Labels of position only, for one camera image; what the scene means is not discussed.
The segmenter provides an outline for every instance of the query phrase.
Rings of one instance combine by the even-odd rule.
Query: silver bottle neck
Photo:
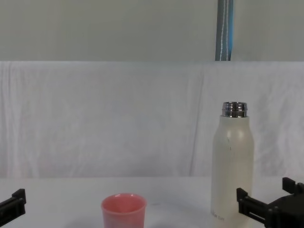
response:
[[[244,102],[224,102],[222,108],[224,117],[244,118],[247,117],[247,103]]]

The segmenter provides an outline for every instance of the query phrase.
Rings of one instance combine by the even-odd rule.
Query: white cloth backdrop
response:
[[[303,61],[303,0],[235,0],[231,60]]]
[[[1,175],[187,176],[200,64],[2,62]]]
[[[0,62],[0,176],[208,176],[222,102],[255,174],[304,171],[304,63]]]

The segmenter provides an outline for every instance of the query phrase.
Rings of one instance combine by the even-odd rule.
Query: white wall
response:
[[[235,0],[232,60],[303,61],[303,0]]]
[[[1,0],[0,60],[213,60],[217,0]]]

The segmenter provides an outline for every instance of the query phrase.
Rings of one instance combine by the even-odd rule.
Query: white water bottle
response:
[[[250,218],[239,214],[237,188],[251,194],[254,141],[247,104],[225,102],[213,139],[212,228],[248,228]]]

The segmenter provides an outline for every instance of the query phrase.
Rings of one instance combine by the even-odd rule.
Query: white fabric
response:
[[[304,63],[0,62],[2,177],[209,176],[224,101],[255,174],[304,171]]]
[[[234,4],[231,60],[304,60],[304,1],[235,0]]]
[[[203,66],[203,74],[192,174],[210,175],[212,138],[222,102],[244,101],[255,140],[255,174],[301,175],[304,63],[210,63]]]
[[[0,60],[211,61],[217,0],[0,0]]]
[[[210,178],[73,178],[0,180],[5,200],[25,188],[26,214],[5,228],[101,228],[101,201],[120,192],[147,199],[145,228],[211,228]],[[287,195],[279,177],[256,179],[253,196],[270,203]],[[264,227],[252,221],[252,228]]]
[[[188,176],[200,64],[2,62],[2,177]]]

